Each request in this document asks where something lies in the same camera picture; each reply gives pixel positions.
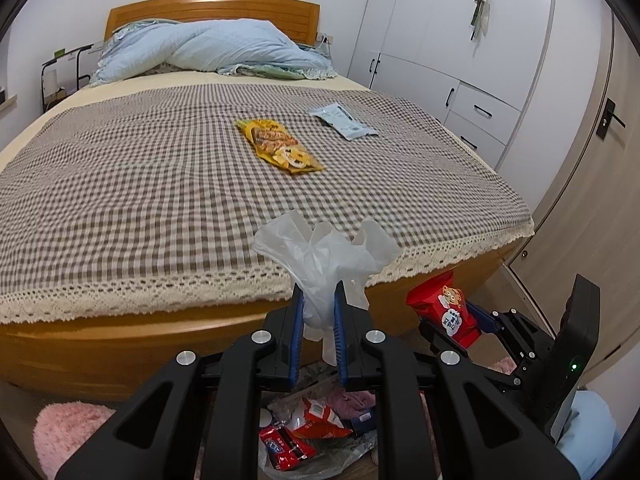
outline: green indicator light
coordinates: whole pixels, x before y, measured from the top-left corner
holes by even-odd
[[[581,368],[582,368],[582,360],[580,359],[580,356],[575,356],[573,359],[571,359],[571,362],[569,363],[570,371],[577,372],[577,371],[580,371]]]

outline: red snack package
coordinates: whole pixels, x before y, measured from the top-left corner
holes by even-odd
[[[339,438],[351,434],[334,410],[304,397],[291,415],[287,428],[298,438]]]
[[[300,465],[318,452],[306,442],[296,438],[284,427],[268,426],[260,431],[269,460],[274,469],[286,471]]]
[[[482,332],[476,318],[466,309],[464,294],[452,285],[453,270],[443,272],[410,290],[406,304],[418,316],[425,317],[464,348],[469,348]]]

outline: white wardrobe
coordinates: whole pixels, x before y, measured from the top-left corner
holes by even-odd
[[[492,167],[520,117],[540,61],[551,0],[369,0],[349,78],[407,98]]]

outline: checkered bedspread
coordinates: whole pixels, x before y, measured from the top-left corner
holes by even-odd
[[[336,101],[380,135],[347,142],[307,114]],[[252,118],[284,124],[326,170],[293,176],[257,158],[235,127]],[[523,200],[404,99],[287,86],[155,89],[62,112],[0,173],[0,315],[72,319],[273,296],[260,281],[273,265],[252,238],[292,209],[350,237],[372,216],[413,255],[389,279],[417,272],[416,251],[448,250],[449,262],[468,257],[465,244],[480,253],[532,232]],[[238,294],[219,286],[242,276]],[[127,287],[148,291],[156,280],[153,300],[127,299]]]

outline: wooden headboard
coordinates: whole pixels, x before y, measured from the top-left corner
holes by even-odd
[[[320,6],[299,0],[147,0],[111,9],[105,41],[118,27],[145,18],[178,22],[255,18],[269,20],[293,41],[313,45]]]

